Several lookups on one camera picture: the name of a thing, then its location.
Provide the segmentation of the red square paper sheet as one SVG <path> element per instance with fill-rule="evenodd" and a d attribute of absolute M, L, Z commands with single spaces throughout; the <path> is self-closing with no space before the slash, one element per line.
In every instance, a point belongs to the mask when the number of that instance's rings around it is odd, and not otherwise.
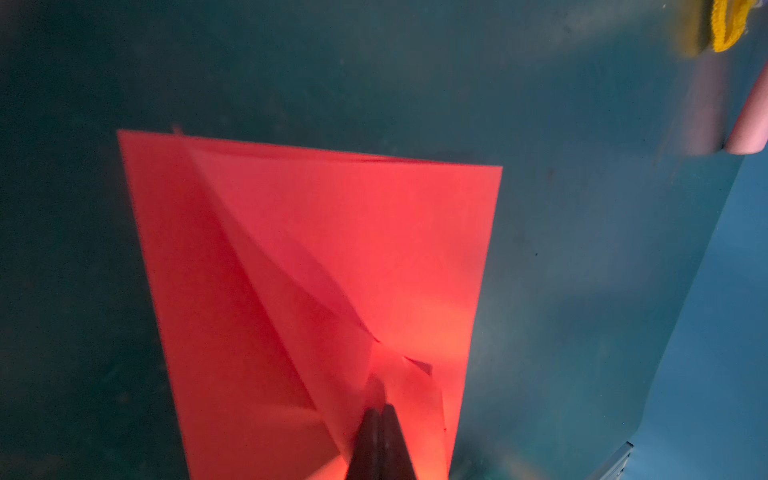
<path fill-rule="evenodd" d="M 190 476 L 340 479 L 386 403 L 446 478 L 502 168 L 118 142 Z"/>

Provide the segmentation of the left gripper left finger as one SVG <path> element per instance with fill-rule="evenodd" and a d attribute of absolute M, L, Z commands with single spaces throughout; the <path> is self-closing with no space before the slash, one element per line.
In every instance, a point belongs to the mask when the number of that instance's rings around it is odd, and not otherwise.
<path fill-rule="evenodd" d="M 345 480 L 379 480 L 381 414 L 375 408 L 368 409 L 357 432 L 354 450 Z"/>

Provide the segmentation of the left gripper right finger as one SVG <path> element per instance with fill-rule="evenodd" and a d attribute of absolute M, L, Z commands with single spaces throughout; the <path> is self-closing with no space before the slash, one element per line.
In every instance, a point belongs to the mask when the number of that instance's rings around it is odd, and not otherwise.
<path fill-rule="evenodd" d="M 386 404 L 381 413 L 380 478 L 417 479 L 395 408 L 391 404 Z"/>

